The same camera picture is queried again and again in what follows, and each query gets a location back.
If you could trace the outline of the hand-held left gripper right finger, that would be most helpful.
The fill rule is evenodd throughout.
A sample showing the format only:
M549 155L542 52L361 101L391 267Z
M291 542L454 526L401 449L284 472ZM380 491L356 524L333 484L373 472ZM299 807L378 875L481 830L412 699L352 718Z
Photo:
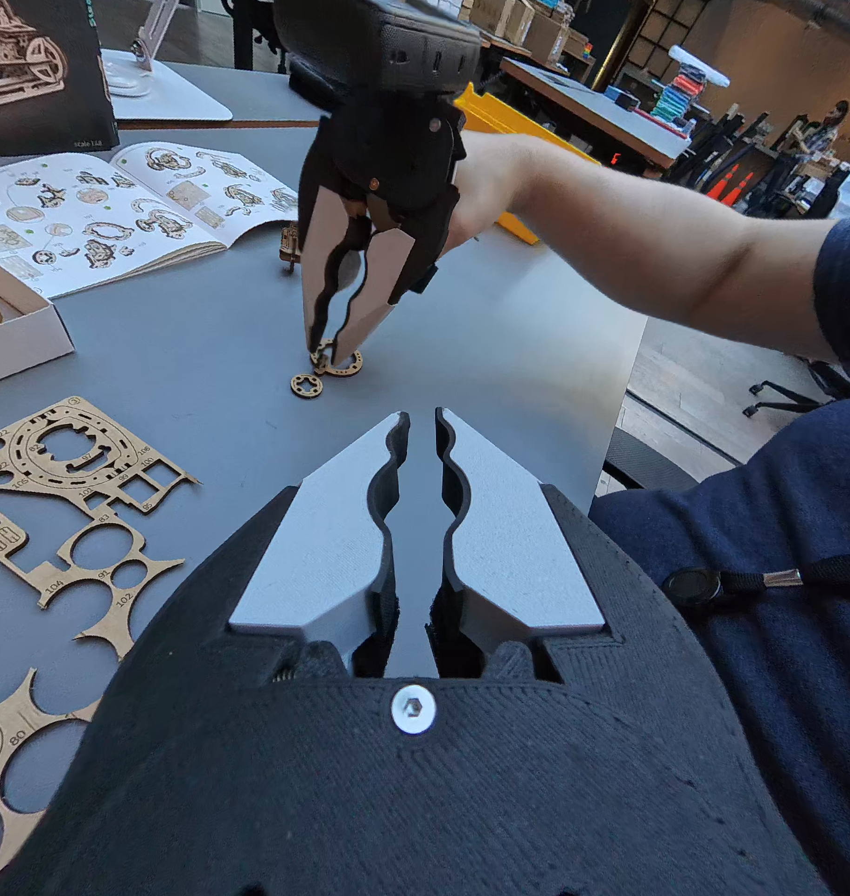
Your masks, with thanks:
M427 626L441 678L480 678L504 643L560 678L545 641L600 632L596 600L542 483L450 409L435 412L442 499L453 513Z

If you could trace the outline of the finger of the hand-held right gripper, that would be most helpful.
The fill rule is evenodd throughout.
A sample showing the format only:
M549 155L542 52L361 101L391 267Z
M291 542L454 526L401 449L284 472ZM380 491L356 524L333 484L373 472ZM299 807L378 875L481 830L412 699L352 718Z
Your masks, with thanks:
M332 364L344 364L392 311L390 299L415 240L399 228L374 233L365 253L362 285L349 299L332 342Z
M341 263L369 241L372 221L364 200L344 199L321 185L301 249L307 350L317 353L328 323L331 300L340 291Z

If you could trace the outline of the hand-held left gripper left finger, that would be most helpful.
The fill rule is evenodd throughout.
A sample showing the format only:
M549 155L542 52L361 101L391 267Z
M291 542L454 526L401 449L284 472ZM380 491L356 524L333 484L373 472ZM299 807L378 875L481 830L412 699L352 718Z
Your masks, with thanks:
M399 499L409 416L394 412L306 476L229 625L328 642L360 678L382 678L399 619L386 516Z

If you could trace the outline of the wooden ring part with tabs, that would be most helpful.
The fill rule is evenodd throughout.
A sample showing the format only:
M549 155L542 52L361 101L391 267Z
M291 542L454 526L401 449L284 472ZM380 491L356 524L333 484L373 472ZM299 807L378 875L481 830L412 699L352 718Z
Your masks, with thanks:
M334 365L331 363L332 362L332 354L333 354L332 348L333 348L333 344L330 349L330 364L332 365L332 367L336 368L335 375L322 374L319 376L351 377L360 372L360 370L362 369L362 366L363 366L363 358L362 358L362 354L359 350L354 351L354 353L352 354L352 357L350 357L349 360L345 359L345 361L342 362L341 364Z

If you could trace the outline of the person's right forearm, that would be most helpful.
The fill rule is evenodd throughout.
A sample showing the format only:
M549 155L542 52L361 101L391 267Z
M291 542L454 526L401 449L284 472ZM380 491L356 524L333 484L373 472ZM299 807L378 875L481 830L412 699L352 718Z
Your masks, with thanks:
M545 140L515 142L523 179L510 210L603 295L720 339L835 360L813 289L833 220L746 218Z

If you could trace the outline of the black model kit box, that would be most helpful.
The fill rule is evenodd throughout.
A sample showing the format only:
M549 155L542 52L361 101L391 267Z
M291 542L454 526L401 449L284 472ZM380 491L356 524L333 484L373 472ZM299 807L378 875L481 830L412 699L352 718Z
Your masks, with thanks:
M87 1L0 1L0 157L119 143Z

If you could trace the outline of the person's right hand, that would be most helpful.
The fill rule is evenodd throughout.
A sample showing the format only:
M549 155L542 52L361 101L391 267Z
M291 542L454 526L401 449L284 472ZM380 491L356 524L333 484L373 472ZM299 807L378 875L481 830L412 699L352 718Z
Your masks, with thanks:
M541 142L529 135L467 132L457 166L459 194L443 254L479 236L503 213L525 219Z

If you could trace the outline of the yellow plastic bin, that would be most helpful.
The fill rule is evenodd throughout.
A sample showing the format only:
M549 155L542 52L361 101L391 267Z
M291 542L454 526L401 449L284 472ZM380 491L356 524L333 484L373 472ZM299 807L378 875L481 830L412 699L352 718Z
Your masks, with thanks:
M570 263L597 258L602 236L600 200L605 197L601 188L606 170L503 101L489 95L477 96L472 87L456 104L468 118L463 137L475 131L511 133L536 137L541 142L525 219L505 212L495 224L502 223L527 243L547 243Z

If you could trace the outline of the stack of cardboard boxes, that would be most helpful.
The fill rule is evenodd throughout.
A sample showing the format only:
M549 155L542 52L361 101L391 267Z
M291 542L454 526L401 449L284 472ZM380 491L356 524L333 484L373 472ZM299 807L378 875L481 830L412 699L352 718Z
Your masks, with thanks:
M564 58L591 65L590 40L572 27L583 2L574 1L462 1L460 21L524 52L543 65L561 64Z

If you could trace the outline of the black office chair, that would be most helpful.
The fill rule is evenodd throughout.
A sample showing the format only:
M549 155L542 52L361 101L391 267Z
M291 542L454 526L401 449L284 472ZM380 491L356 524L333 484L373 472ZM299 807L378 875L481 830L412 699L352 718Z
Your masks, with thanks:
M677 464L619 427L611 435L602 470L625 489L683 492L699 484Z

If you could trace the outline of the white rounded board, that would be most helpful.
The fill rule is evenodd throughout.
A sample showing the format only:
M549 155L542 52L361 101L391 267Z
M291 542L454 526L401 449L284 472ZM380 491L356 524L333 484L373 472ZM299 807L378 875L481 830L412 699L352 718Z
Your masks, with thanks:
M103 49L102 61L118 124L145 122L228 122L227 106L191 84L164 63L150 71L131 53Z

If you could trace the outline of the background workbench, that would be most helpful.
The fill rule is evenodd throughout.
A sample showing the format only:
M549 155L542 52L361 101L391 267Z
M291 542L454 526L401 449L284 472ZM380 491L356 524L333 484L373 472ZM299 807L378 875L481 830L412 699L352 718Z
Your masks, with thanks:
M624 173L660 177L690 145L638 110L535 65L504 59L493 87L507 105Z

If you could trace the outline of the metal stand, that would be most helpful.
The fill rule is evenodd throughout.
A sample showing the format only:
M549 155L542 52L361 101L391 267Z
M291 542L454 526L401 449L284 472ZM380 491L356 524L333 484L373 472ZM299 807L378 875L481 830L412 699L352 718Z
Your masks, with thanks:
M139 98L150 93L153 64L179 5L178 1L153 1L130 47L131 56L101 51L108 91L112 96Z

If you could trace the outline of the white instruction booklet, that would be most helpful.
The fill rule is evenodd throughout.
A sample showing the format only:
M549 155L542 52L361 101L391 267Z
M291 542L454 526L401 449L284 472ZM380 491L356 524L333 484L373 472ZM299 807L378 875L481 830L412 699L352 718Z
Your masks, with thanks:
M222 252L296 223L295 190L247 158L163 140L111 161L60 153L0 167L0 297L45 299Z

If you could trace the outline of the laser-cut plywood sheet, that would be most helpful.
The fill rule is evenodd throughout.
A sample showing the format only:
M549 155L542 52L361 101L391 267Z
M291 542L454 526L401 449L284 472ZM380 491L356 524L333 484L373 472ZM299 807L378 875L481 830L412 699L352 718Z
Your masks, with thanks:
M201 484L85 398L61 399L0 429L0 491L63 499L90 522L57 550L63 567L44 562L26 571L14 557L27 546L28 533L0 512L0 563L38 592L41 609L80 583L108 588L105 615L75 638L104 641L122 660L134 645L134 603L147 585L184 560L151 559L145 554L146 538L117 514L116 506L148 515L182 483ZM106 566L79 565L75 547L106 529L128 534L126 554Z
M31 668L21 685L0 702L0 819L3 833L0 845L0 872L20 851L23 844L45 811L19 812L5 802L3 778L14 754L42 730L65 722L90 723L100 700L80 710L64 714L50 714L38 708L33 700L32 687L37 674Z

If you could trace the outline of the stack of coloured packs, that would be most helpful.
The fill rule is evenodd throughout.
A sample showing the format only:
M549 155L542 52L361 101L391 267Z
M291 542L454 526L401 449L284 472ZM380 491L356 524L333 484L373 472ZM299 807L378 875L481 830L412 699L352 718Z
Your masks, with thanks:
M708 84L728 88L731 80L679 45L671 47L667 54L678 64L678 72L663 87L650 118L686 138L695 127L695 121L688 118L689 110Z

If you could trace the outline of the white cardboard box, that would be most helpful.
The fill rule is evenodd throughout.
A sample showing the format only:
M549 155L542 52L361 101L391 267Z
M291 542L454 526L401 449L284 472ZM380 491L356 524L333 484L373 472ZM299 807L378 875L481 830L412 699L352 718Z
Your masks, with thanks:
M74 351L57 309L34 286L37 272L17 255L0 259L0 380Z

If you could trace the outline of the row of black office chairs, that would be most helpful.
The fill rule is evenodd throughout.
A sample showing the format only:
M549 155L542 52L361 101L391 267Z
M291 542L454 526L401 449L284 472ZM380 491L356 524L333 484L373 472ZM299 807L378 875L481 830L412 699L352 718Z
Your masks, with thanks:
M740 197L740 200L745 202L744 213L748 217L754 218L778 217L776 209L780 202L780 194L794 179L799 168L807 163L820 161L832 146L818 160L799 165L792 164L793 160L781 155L780 147L790 128L797 123L817 126L822 122L822 120L811 122L807 117L800 116L787 128L782 138L773 145L773 156L768 159L770 163L768 169L758 172L752 168L751 161L745 157L763 146L765 137L759 133L759 128L765 121L766 114L763 114L752 126L744 129L744 132L741 133L738 128L742 123L740 116L724 120L718 127L717 133L700 141L698 147L671 170L668 175L669 180L705 195L718 176L725 173L733 164L739 163L740 167L732 178L731 188L727 190L729 191L737 185L749 171L754 172L753 179Z

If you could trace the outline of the black drawstring with toggle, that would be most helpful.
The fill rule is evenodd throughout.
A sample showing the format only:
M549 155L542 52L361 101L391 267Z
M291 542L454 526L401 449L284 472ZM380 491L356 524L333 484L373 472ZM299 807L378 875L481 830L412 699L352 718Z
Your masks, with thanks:
M755 599L771 588L799 588L798 569L744 574L707 568L682 568L665 578L662 593L686 615L706 615L740 601Z

